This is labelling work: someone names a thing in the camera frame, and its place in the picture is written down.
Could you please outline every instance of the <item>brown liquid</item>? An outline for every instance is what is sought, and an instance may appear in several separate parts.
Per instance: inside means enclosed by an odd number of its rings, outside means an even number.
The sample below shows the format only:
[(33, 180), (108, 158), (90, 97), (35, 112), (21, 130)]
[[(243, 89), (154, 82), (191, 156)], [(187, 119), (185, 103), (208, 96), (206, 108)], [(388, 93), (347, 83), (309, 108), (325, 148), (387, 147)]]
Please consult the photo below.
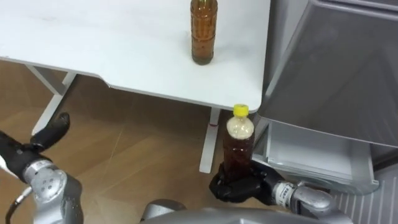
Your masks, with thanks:
[(228, 132), (224, 138), (224, 171), (226, 182), (247, 177), (251, 173), (254, 133), (248, 139), (232, 138)]
[(192, 59), (199, 65), (213, 59), (217, 10), (217, 0), (191, 1)]

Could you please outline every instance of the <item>yellow bottle cap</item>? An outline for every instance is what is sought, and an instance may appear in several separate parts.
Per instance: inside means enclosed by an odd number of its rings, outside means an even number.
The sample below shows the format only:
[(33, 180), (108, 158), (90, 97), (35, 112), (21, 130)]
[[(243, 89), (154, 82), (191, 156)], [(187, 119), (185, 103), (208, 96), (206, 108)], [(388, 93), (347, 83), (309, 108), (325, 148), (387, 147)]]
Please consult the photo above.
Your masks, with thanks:
[(237, 104), (234, 105), (235, 116), (247, 116), (249, 115), (249, 107), (247, 105)]

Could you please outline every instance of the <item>refrigerator door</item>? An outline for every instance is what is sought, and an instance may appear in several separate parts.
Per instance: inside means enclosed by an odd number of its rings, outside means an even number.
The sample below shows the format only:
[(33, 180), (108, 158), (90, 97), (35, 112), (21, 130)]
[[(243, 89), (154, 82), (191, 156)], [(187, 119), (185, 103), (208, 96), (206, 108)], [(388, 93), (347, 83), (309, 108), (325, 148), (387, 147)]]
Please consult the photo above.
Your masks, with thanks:
[(309, 1), (259, 114), (398, 146), (398, 7), (386, 2)]

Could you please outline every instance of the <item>gray refrigerator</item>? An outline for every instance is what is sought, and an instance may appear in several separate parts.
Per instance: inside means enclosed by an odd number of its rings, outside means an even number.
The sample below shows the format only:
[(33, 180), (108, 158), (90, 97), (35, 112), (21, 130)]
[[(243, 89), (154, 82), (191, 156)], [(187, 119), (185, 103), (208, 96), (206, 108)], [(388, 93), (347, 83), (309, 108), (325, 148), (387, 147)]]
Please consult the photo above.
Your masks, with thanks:
[(254, 158), (398, 223), (398, 0), (272, 1)]

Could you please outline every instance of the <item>plastic bottle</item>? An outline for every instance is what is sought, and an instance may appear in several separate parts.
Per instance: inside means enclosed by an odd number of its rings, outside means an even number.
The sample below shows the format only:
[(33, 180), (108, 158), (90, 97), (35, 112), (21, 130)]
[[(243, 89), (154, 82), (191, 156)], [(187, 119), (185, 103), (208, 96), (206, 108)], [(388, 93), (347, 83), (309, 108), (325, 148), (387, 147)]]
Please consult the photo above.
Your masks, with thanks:
[(250, 175), (253, 154), (254, 125), (248, 118), (248, 106), (235, 105), (233, 114), (226, 124), (223, 141), (226, 182)]
[(192, 59), (199, 65), (213, 59), (217, 10), (217, 0), (191, 1)]

